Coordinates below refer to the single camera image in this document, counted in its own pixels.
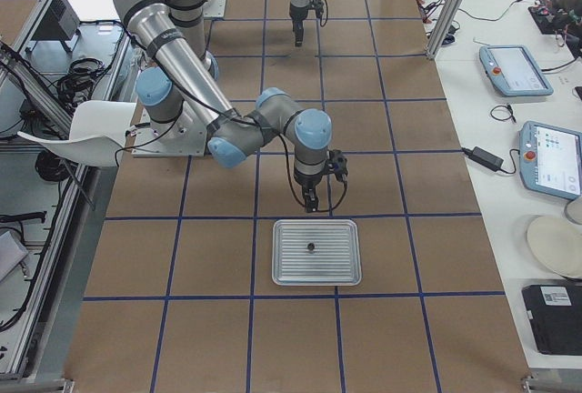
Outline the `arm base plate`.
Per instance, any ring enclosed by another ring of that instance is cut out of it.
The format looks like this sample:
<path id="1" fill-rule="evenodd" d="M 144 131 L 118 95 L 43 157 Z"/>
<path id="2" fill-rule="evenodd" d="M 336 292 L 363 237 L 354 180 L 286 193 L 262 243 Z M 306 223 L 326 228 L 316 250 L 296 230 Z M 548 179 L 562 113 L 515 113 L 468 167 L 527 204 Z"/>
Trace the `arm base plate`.
<path id="1" fill-rule="evenodd" d="M 226 13 L 227 0 L 206 0 L 203 5 L 204 19 L 221 19 Z"/>
<path id="2" fill-rule="evenodd" d="M 182 104 L 180 117 L 173 124 L 160 124 L 150 118 L 144 108 L 141 121 L 149 123 L 135 133 L 134 157 L 203 156 L 206 151 L 206 126 L 195 111 Z"/>

